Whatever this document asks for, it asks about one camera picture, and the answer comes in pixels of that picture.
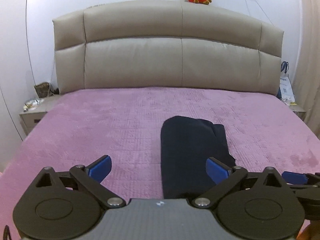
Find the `white blue paper bag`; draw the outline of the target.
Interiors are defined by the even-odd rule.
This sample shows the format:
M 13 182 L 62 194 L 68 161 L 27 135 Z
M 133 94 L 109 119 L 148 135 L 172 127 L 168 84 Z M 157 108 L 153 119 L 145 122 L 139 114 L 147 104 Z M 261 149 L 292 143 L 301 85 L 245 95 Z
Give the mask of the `white blue paper bag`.
M 295 95 L 293 93 L 288 71 L 289 63 L 287 61 L 283 61 L 280 65 L 280 84 L 277 98 L 289 106 L 295 103 Z

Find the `navy blue garment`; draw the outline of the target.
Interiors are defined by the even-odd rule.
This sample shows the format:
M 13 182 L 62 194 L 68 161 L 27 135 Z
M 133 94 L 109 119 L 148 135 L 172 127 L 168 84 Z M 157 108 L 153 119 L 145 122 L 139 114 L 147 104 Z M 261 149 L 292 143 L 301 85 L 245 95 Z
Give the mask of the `navy blue garment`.
M 163 197 L 191 201 L 214 187 L 206 173 L 210 157 L 235 166 L 222 124 L 185 116 L 165 120 L 161 127 Z

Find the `beige leather headboard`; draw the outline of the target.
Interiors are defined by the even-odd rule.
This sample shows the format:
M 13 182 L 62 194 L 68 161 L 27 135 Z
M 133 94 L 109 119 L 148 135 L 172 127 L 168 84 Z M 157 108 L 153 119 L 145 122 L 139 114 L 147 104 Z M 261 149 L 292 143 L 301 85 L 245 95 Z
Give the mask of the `beige leather headboard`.
M 238 12 L 188 2 L 110 3 L 53 20 L 62 94 L 184 87 L 275 95 L 284 32 Z

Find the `small clutter on nightstand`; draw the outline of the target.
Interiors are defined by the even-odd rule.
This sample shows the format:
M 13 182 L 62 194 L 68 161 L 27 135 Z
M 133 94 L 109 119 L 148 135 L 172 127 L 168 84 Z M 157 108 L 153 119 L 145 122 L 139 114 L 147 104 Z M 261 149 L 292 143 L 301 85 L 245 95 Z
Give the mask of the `small clutter on nightstand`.
M 23 111 L 27 112 L 29 110 L 33 110 L 39 107 L 43 102 L 44 102 L 44 99 L 41 99 L 41 98 L 30 99 L 24 103 Z

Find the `brown woven basket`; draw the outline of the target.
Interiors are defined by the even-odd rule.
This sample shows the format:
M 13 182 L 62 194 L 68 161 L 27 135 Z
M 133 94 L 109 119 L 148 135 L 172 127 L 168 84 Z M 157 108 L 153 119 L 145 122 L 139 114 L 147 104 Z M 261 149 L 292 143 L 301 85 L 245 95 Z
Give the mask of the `brown woven basket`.
M 39 83 L 34 86 L 38 98 L 46 98 L 51 94 L 51 84 L 48 82 Z

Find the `cream window curtain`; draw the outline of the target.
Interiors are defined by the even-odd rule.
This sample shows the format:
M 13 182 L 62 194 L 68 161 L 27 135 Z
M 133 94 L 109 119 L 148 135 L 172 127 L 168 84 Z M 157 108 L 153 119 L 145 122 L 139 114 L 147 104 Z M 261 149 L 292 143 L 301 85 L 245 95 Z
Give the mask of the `cream window curtain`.
M 319 137 L 319 0 L 301 0 L 300 53 L 293 82 L 305 124 Z

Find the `beige left nightstand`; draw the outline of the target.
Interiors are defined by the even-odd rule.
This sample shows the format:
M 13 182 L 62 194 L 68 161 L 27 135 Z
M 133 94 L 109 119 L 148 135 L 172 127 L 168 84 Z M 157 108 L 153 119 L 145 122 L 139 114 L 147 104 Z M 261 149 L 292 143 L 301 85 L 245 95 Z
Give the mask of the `beige left nightstand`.
M 22 111 L 19 114 L 21 124 L 26 135 L 28 135 L 46 115 L 46 113 L 48 113 L 55 106 L 59 98 L 61 98 L 61 95 L 41 98 L 44 99 L 44 102 L 39 107 L 27 112 Z

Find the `pink quilted bedspread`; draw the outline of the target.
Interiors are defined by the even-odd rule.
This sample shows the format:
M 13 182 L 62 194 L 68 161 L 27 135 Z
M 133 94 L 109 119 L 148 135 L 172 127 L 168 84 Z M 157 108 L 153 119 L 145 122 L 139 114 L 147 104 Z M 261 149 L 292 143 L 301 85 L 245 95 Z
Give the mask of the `pink quilted bedspread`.
M 161 198 L 160 132 L 173 116 L 223 124 L 230 154 L 249 171 L 319 171 L 319 139 L 284 103 L 261 93 L 191 88 L 84 89 L 59 98 L 1 175 L 1 227 L 46 166 L 67 171 L 112 158 L 103 184 L 130 198 Z

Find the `beige right nightstand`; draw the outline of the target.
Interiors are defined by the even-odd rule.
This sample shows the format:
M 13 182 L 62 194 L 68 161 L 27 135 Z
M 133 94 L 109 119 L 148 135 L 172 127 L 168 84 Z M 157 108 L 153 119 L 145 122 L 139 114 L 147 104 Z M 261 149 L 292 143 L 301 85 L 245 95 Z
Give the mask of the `beige right nightstand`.
M 306 110 L 304 110 L 296 103 L 289 104 L 289 109 L 291 109 L 291 111 L 295 113 L 296 116 L 298 116 L 302 121 L 304 121 L 306 116 Z

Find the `beige nightstand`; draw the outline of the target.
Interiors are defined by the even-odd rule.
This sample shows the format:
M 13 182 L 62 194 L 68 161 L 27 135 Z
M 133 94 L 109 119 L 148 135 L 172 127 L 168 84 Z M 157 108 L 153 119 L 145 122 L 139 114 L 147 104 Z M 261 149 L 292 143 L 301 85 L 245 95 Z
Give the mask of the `beige nightstand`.
M 304 121 L 306 116 L 306 110 L 304 110 L 296 103 L 289 104 L 289 109 L 291 109 L 291 111 L 295 113 L 296 116 L 298 116 L 302 121 Z
M 21 124 L 26 135 L 28 135 L 46 115 L 46 113 L 48 113 L 55 106 L 59 98 L 61 98 L 61 95 L 41 98 L 44 99 L 44 102 L 39 107 L 27 112 L 22 111 L 19 114 Z

